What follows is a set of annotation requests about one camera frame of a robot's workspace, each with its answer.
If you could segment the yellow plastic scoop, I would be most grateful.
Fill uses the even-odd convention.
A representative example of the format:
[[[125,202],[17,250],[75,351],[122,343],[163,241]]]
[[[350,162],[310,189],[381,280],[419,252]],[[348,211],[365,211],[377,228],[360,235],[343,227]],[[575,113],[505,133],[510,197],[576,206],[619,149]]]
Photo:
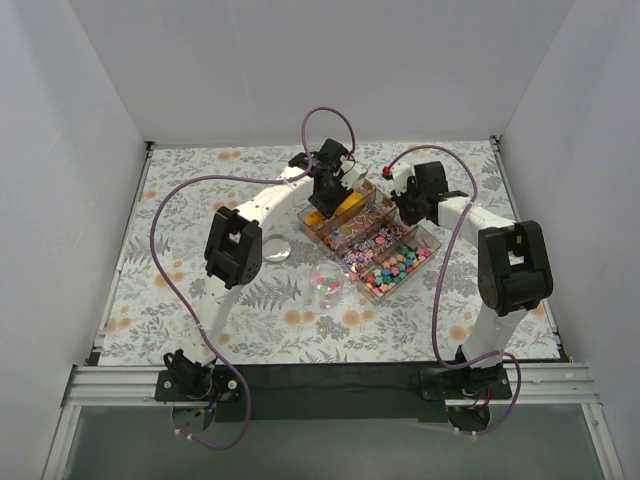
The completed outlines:
[[[363,195],[359,192],[352,193],[347,199],[345,199],[334,211],[334,215],[340,216],[344,214],[347,210],[354,207],[363,199]],[[309,227],[319,227],[323,226],[329,217],[325,218],[321,212],[314,211],[313,213],[307,214],[304,218],[304,223]]]

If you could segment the clear compartment candy box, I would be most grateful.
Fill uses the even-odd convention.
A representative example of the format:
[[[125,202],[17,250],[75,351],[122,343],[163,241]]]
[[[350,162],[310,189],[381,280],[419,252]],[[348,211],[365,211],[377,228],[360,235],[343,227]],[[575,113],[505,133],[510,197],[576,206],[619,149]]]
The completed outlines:
[[[301,231],[374,305],[407,285],[441,247],[424,227],[406,226],[391,199],[367,180],[331,218],[309,206],[298,220]]]

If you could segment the silver round jar lid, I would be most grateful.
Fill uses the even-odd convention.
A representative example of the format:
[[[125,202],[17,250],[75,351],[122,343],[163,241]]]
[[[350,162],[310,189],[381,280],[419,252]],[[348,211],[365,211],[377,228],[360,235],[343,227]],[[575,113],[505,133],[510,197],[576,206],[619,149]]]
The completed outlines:
[[[291,242],[281,235],[270,235],[262,244],[262,257],[269,263],[280,263],[289,258],[292,252]]]

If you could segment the clear plastic jar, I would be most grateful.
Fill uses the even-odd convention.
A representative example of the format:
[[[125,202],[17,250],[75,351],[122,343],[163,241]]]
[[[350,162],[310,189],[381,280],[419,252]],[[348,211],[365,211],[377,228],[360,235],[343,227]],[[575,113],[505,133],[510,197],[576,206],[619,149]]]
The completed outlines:
[[[314,301],[320,309],[330,309],[341,302],[345,277],[336,263],[331,261],[316,263],[311,268],[308,279]]]

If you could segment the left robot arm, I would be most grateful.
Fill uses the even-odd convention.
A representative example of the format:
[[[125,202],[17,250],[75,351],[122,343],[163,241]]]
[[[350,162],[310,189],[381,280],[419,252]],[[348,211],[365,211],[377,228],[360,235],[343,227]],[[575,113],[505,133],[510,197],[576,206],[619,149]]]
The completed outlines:
[[[353,153],[328,139],[318,151],[296,155],[276,179],[207,177],[265,189],[237,208],[221,207],[214,213],[204,251],[205,295],[196,308],[185,305],[199,336],[186,351],[194,363],[206,365],[216,359],[229,364],[214,346],[214,336],[226,325],[244,286],[259,273],[263,234],[304,200],[323,219],[331,218],[354,192],[360,176]]]

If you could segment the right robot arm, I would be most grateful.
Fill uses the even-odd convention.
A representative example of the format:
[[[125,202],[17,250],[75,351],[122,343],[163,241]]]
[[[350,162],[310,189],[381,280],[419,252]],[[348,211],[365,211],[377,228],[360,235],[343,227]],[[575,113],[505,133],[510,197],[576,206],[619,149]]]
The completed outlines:
[[[498,382],[516,327],[553,291],[542,228],[476,206],[466,193],[450,189],[439,162],[398,162],[385,167],[383,176],[393,183],[391,198],[406,225],[428,220],[477,250],[482,306],[471,334],[435,378],[437,385],[475,397]]]

